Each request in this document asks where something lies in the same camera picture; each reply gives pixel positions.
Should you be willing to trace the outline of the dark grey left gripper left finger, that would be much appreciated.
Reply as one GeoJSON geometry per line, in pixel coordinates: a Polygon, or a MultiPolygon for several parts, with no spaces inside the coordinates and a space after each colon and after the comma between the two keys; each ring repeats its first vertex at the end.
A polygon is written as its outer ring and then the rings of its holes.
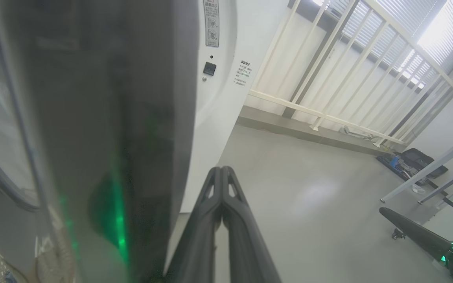
{"type": "Polygon", "coordinates": [[[212,283],[221,220],[221,169],[211,168],[164,277],[165,283],[212,283]]]}

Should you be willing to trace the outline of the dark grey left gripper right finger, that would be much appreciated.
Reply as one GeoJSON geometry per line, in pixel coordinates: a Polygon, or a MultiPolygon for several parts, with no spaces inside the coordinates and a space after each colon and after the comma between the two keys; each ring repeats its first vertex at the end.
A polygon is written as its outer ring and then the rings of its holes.
{"type": "Polygon", "coordinates": [[[262,233],[234,169],[222,167],[223,222],[228,229],[230,281],[280,283],[262,233]]]}

